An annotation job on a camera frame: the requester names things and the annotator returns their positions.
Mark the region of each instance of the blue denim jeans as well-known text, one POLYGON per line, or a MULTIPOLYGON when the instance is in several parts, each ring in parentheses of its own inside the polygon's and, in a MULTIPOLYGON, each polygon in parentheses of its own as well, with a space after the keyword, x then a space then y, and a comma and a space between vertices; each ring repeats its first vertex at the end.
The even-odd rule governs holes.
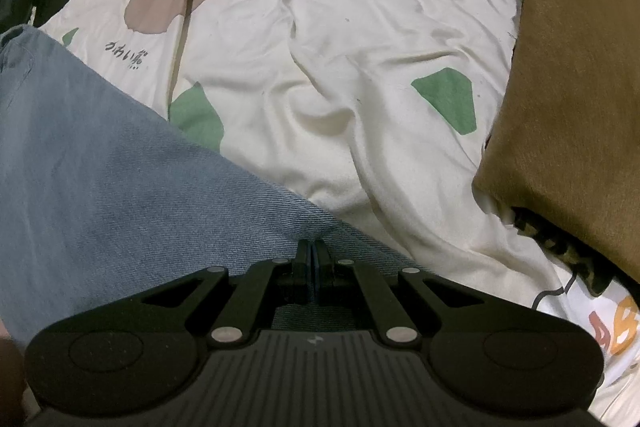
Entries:
POLYGON ((190 143, 40 31, 0 36, 0 317, 21 347, 206 266, 293 257, 299 239, 383 273, 415 266, 190 143))

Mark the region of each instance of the brown garment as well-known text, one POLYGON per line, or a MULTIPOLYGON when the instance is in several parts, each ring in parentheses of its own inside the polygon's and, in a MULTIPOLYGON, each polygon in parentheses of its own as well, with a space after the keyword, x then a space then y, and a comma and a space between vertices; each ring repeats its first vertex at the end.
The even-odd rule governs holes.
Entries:
POLYGON ((640 282, 640 0, 524 0, 474 185, 640 282))

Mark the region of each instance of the green shape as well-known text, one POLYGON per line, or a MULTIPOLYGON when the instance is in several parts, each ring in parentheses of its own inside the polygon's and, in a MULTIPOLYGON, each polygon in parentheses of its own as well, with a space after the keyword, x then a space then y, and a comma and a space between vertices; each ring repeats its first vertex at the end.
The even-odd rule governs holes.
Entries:
POLYGON ((471 80, 459 71, 444 68, 416 78, 415 90, 429 102, 459 134, 476 130, 476 109, 471 80))
POLYGON ((169 106, 169 122, 191 141, 220 152, 225 127, 216 110, 207 100, 199 82, 187 89, 169 106))
POLYGON ((65 48, 71 44, 71 41, 74 38, 74 35, 76 34, 76 32, 79 30, 80 28, 73 28, 71 31, 67 32, 64 34, 64 36, 62 37, 62 43, 65 45, 65 48))

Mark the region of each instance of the folded brown cloth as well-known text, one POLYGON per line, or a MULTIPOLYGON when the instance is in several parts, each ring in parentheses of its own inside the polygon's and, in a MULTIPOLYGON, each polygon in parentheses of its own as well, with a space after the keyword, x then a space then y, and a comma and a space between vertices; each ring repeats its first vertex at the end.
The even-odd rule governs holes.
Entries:
POLYGON ((474 186, 640 282, 640 0, 524 0, 474 186))

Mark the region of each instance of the white fabric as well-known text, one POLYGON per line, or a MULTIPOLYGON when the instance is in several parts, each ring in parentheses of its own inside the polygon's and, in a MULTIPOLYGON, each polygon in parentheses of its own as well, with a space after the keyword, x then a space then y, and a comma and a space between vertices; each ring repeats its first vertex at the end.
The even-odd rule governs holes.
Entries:
MULTIPOLYGON (((571 274, 517 234, 510 211, 471 188, 521 0, 204 0, 155 35, 127 28, 129 2, 71 0, 43 29, 62 40, 79 28, 69 50, 165 118, 199 83, 222 120, 224 156, 448 279, 528 307, 567 285, 571 274), (148 55, 132 69, 112 42, 148 55), (473 132, 454 130, 412 86, 444 68, 470 80, 473 132)), ((627 296, 615 283, 594 299, 575 282, 538 309, 594 335, 590 314, 612 331, 627 296)), ((604 413, 614 398, 602 391, 639 354, 637 335, 606 353, 592 410, 604 413)))

